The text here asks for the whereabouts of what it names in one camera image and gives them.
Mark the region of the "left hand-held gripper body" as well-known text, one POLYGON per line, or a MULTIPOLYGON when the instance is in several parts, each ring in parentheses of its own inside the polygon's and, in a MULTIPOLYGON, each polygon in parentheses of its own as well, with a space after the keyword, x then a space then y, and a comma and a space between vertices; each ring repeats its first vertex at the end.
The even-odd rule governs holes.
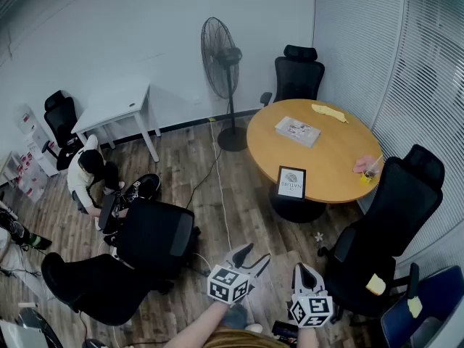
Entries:
POLYGON ((254 288, 254 267, 238 267, 231 260, 216 265, 207 278, 207 295, 215 301, 233 305, 254 288))

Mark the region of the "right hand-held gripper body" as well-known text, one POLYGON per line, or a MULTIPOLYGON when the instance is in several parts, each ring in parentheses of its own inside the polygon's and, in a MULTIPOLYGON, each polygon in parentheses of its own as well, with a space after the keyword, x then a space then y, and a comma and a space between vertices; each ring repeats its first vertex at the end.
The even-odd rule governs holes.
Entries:
POLYGON ((334 313, 334 302, 331 296, 322 294, 293 294, 289 314, 299 328, 322 327, 334 313))

